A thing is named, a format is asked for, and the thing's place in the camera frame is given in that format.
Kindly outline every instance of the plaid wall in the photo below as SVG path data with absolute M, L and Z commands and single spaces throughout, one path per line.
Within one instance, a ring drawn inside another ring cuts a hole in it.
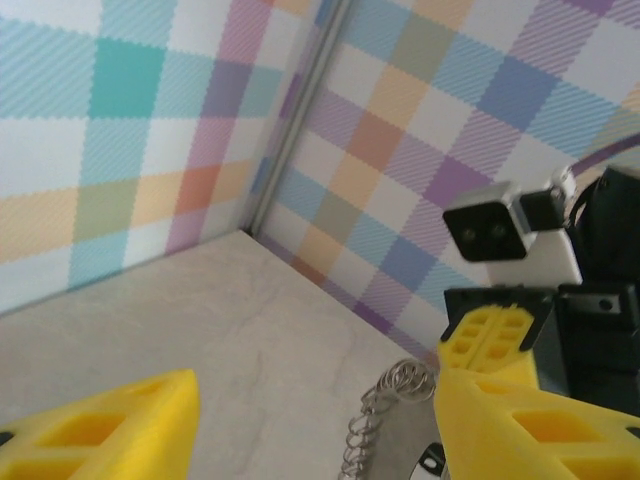
M 317 6 L 0 2 L 0 313 L 235 229 Z
M 485 281 L 441 220 L 640 131 L 637 0 L 363 0 L 261 241 L 410 352 Z M 637 151 L 618 161 L 637 162 Z

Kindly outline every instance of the coiled wire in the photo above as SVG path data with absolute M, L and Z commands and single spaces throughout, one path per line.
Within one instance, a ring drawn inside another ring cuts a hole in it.
M 383 415 L 399 400 L 424 402 L 436 388 L 435 372 L 424 363 L 407 358 L 382 374 L 361 398 L 360 415 L 349 422 L 338 480 L 365 480 L 371 468 Z

